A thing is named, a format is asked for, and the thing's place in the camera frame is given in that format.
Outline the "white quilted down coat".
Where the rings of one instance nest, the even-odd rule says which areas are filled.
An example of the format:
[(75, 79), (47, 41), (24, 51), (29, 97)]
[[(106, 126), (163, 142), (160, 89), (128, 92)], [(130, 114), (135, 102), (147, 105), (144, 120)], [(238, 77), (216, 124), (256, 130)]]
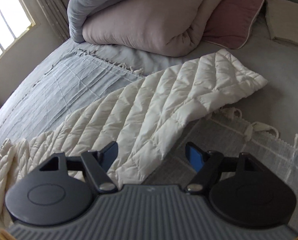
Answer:
[(186, 125), (263, 88), (267, 81), (227, 50), (208, 54), (143, 79), (113, 64), (128, 81), (69, 114), (49, 132), (0, 147), (0, 229), (11, 223), (7, 190), (51, 154), (78, 156), (118, 144), (109, 177), (121, 187), (142, 183), (163, 161)]

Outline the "grey checked bedspread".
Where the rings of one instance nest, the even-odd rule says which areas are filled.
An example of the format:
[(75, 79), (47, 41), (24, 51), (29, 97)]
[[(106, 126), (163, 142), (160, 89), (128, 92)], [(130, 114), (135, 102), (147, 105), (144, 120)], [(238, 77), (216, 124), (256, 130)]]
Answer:
[[(0, 155), (12, 145), (29, 144), (31, 167), (41, 161), (38, 143), (48, 144), (54, 132), (83, 121), (83, 107), (139, 80), (219, 50), (201, 43), (184, 57), (172, 58), (123, 46), (94, 46), (66, 41), (39, 64), (0, 109)], [(268, 84), (232, 106), (188, 124), (163, 165), (147, 183), (185, 181), (189, 170), (180, 160), (187, 141), (207, 150), (234, 154), (248, 151), (263, 160), (295, 191), (298, 201), (298, 46), (274, 41), (261, 11), (246, 44), (232, 54), (247, 68), (263, 75)], [(298, 229), (298, 203), (290, 224)]]

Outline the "dark red pillow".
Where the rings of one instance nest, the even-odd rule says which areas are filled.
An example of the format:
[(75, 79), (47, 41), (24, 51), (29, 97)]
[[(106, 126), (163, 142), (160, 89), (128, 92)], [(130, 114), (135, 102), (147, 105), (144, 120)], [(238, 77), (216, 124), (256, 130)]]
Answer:
[(227, 49), (242, 48), (265, 0), (222, 0), (207, 21), (202, 40)]

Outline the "cream folded cloth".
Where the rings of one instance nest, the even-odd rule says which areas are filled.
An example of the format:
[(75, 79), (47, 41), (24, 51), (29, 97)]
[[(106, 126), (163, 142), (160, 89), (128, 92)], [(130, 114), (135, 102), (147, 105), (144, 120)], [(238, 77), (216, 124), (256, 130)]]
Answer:
[(266, 0), (266, 23), (270, 38), (298, 46), (298, 3)]

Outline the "window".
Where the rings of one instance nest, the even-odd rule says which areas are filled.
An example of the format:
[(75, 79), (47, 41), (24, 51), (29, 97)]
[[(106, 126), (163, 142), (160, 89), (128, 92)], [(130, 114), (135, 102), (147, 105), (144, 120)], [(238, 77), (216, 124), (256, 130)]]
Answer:
[(0, 58), (34, 25), (22, 0), (0, 0)]

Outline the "pink folded duvet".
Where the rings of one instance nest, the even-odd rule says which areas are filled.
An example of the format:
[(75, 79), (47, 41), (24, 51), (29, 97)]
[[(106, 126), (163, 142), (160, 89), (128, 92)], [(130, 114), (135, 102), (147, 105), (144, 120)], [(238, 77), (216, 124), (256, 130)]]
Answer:
[(91, 16), (84, 40), (180, 57), (200, 43), (222, 0), (124, 0)]

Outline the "right grey curtain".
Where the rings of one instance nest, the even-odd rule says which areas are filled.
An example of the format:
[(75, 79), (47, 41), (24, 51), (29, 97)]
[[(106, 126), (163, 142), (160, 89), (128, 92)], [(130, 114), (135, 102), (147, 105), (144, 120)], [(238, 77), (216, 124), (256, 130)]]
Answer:
[(70, 38), (67, 6), (69, 0), (37, 0), (49, 25), (61, 42)]

